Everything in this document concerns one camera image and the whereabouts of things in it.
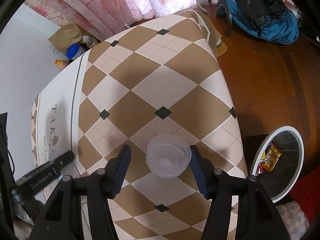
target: curtain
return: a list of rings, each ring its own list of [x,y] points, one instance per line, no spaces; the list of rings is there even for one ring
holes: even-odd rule
[[[73,21],[103,41],[142,19],[199,8],[206,0],[26,0],[43,17],[63,26]]]

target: screw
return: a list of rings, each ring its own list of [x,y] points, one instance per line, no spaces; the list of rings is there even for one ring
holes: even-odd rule
[[[66,176],[63,176],[62,177],[62,180],[64,181],[64,182],[67,182],[67,181],[69,181],[71,179],[71,176],[70,175],[66,175]]]
[[[249,175],[248,178],[249,178],[249,180],[251,180],[251,181],[256,181],[256,180],[257,180],[257,177],[254,176],[254,175]]]
[[[214,174],[221,175],[223,173],[222,169],[214,169]]]
[[[97,173],[98,175],[102,175],[102,174],[104,174],[105,172],[106,172],[106,170],[105,170],[104,168],[97,169],[97,171],[96,171],[96,173]]]

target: plastic bottle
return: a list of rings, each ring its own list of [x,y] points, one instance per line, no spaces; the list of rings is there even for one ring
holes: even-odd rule
[[[64,69],[66,66],[69,65],[69,62],[67,62],[66,60],[59,60],[56,59],[56,61],[54,62],[60,69]]]
[[[189,145],[173,135],[159,135],[153,138],[147,149],[146,161],[149,169],[162,178],[175,178],[189,165]]]
[[[87,35],[83,36],[83,41],[89,48],[93,48],[94,46],[98,45],[99,42],[94,37],[89,37]]]

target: clothing pile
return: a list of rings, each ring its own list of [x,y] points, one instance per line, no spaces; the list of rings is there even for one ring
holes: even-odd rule
[[[226,3],[233,21],[250,35],[280,44],[297,40],[297,20],[282,0],[226,0]]]

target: white wall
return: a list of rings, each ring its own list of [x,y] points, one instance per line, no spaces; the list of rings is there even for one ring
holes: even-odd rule
[[[8,148],[18,179],[34,168],[31,108],[41,90],[60,72],[48,38],[60,27],[22,4],[0,35],[0,113],[8,112]]]

